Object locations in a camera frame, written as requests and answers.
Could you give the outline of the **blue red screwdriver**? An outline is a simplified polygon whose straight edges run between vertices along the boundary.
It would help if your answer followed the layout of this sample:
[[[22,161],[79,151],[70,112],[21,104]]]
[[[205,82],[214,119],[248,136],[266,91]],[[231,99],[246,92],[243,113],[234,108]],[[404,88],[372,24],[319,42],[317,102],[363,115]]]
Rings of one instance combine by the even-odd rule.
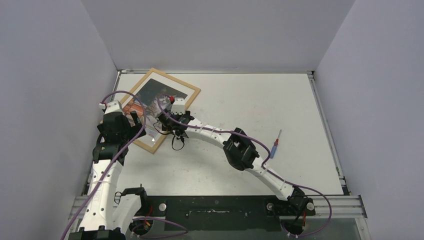
[[[281,134],[282,134],[282,129],[279,130],[277,138],[275,139],[275,141],[274,141],[274,143],[271,147],[270,157],[269,157],[270,159],[273,159],[274,156],[275,156],[276,150],[277,150],[278,145],[279,145],[279,140],[280,140]]]

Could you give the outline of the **wooden picture frame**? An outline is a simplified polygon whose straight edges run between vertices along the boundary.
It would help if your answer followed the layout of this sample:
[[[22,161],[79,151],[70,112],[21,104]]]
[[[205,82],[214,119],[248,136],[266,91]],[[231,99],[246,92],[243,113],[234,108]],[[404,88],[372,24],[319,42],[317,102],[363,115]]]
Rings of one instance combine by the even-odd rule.
[[[135,111],[140,119],[146,117],[146,135],[135,140],[134,144],[154,154],[166,138],[164,132],[159,132],[162,125],[157,117],[162,113],[161,109],[171,109],[168,96],[184,99],[184,110],[187,110],[201,89],[155,68],[151,68],[138,81],[127,86],[124,86],[124,75],[121,73],[117,89],[136,95],[141,103],[125,93],[117,93],[114,99],[120,101],[131,124],[134,123],[130,116],[132,111]]]

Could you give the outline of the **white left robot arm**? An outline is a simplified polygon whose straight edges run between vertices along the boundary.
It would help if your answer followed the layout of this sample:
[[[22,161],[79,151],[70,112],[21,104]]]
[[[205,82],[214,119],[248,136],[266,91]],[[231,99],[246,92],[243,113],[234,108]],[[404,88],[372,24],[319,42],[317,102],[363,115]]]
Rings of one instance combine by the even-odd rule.
[[[99,136],[92,151],[92,178],[88,197],[71,221],[84,213],[79,227],[69,240],[124,240],[133,216],[144,215],[149,201],[142,187],[124,190],[123,203],[114,208],[115,192],[124,166],[128,146],[146,134],[136,111],[130,113],[134,126],[121,110],[105,111],[97,126]]]

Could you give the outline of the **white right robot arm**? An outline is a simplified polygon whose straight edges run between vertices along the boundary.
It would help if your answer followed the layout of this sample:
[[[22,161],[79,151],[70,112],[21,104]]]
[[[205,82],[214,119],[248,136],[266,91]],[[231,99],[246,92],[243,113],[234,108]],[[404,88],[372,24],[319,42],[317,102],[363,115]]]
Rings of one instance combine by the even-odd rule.
[[[284,211],[290,215],[315,215],[313,200],[300,189],[263,165],[263,157],[258,153],[253,139],[243,130],[216,128],[190,115],[168,112],[158,116],[163,131],[170,132],[179,139],[197,139],[221,148],[231,167],[246,171],[267,186],[283,202]]]

